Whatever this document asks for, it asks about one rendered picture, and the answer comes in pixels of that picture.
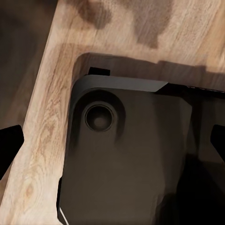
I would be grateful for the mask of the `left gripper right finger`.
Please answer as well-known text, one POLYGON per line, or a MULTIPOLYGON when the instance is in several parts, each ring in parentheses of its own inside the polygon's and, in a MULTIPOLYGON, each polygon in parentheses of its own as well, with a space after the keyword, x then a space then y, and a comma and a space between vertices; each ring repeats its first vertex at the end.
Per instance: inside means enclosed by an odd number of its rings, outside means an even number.
POLYGON ((214 125, 210 141, 225 162, 225 127, 217 124, 214 125))

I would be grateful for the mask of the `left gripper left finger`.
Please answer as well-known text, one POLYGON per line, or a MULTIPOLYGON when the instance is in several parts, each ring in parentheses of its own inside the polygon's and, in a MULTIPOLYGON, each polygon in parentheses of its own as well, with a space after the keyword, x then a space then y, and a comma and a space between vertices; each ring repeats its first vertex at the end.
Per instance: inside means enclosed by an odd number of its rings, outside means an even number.
POLYGON ((0 180, 24 143, 21 125, 0 130, 0 180))

